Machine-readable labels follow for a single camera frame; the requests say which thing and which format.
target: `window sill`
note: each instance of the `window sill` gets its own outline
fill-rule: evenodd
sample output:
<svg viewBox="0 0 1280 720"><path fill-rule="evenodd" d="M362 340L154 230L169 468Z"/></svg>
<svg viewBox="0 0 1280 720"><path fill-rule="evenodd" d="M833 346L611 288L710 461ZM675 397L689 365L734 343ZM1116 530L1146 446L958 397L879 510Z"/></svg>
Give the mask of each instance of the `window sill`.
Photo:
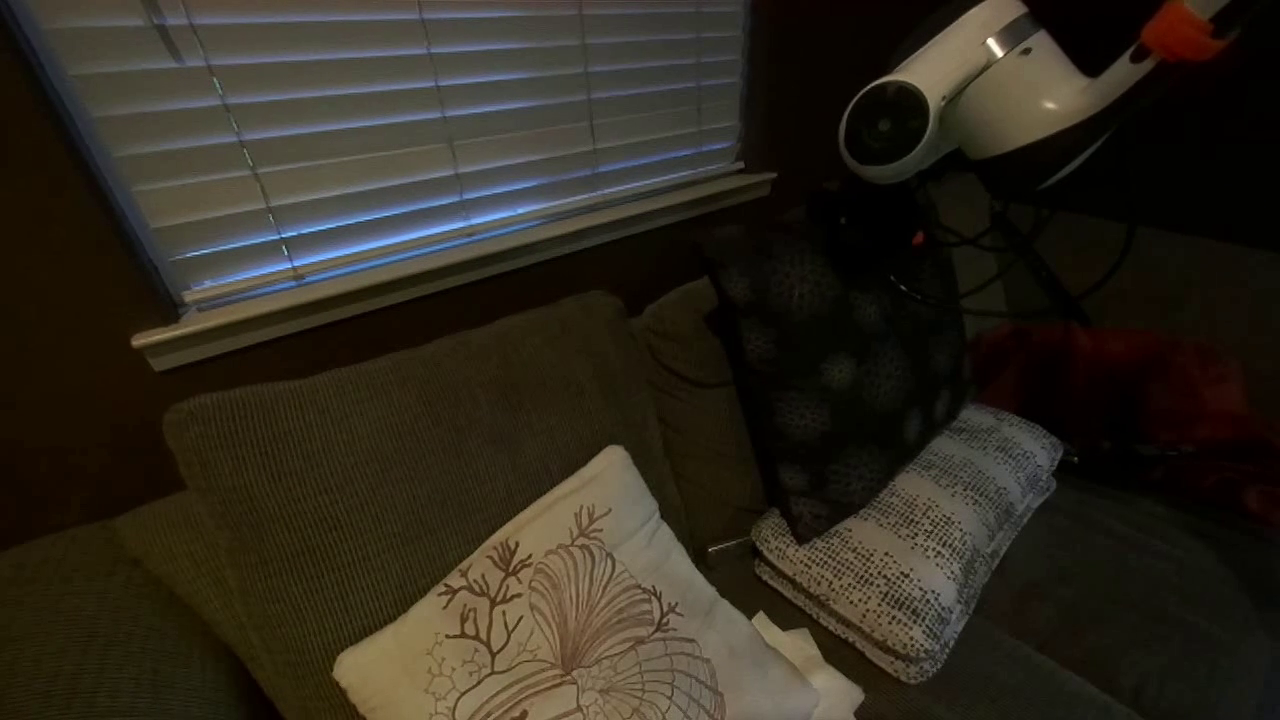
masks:
<svg viewBox="0 0 1280 720"><path fill-rule="evenodd" d="M742 171L703 179L693 189L658 191L615 207L595 207L572 220L551 220L500 245L482 245L452 254L427 254L353 279L296 288L289 297L250 301L234 306L193 313L177 322L133 334L133 346L149 356L158 373L229 356L253 343L269 343L292 332L353 321L375 306L419 301L455 283L487 279L512 269L530 269L551 254L595 248L622 236L651 230L675 220L693 220L718 207L770 195L774 171Z"/></svg>

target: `white pillow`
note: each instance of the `white pillow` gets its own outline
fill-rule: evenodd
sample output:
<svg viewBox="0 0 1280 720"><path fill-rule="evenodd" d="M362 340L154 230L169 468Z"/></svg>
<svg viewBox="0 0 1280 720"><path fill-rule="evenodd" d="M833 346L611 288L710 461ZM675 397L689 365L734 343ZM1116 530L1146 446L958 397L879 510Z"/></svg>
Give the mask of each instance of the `white pillow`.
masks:
<svg viewBox="0 0 1280 720"><path fill-rule="evenodd" d="M604 446L332 676L363 716L814 716L821 690L720 599Z"/></svg>
<svg viewBox="0 0 1280 720"><path fill-rule="evenodd" d="M923 685L965 631L994 569L1054 494L1059 441L970 403L855 516L797 543L781 510L754 538L758 571L886 673Z"/></svg>

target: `floral embroidery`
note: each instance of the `floral embroidery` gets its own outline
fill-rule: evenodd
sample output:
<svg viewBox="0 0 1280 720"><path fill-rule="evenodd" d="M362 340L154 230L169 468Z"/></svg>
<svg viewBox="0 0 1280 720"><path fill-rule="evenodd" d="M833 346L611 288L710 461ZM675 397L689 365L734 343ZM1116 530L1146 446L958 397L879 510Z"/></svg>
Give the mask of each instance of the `floral embroidery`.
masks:
<svg viewBox="0 0 1280 720"><path fill-rule="evenodd" d="M426 694L441 720L718 720L712 659L681 607L600 543L609 509L577 509L566 543L487 546L437 589L450 631L427 646Z"/></svg>

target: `orange lamp part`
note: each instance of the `orange lamp part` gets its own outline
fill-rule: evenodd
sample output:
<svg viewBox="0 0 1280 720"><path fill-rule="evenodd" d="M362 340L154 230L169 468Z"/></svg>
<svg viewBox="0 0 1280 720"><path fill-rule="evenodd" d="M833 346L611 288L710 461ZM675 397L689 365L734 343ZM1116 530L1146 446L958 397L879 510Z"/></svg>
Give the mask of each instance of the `orange lamp part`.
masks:
<svg viewBox="0 0 1280 720"><path fill-rule="evenodd" d="M1146 47L1164 62L1204 62L1230 42L1183 0L1164 0L1164 8L1146 22Z"/></svg>

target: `dark patterned pillow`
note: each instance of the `dark patterned pillow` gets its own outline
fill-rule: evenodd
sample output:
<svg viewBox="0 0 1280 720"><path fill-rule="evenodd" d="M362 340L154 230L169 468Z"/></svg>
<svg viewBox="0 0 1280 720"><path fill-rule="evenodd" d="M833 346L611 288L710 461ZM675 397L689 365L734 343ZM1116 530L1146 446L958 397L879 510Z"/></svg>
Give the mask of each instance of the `dark patterned pillow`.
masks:
<svg viewBox="0 0 1280 720"><path fill-rule="evenodd" d="M766 483L797 538L865 509L959 412L959 301L932 236L775 225L712 279Z"/></svg>

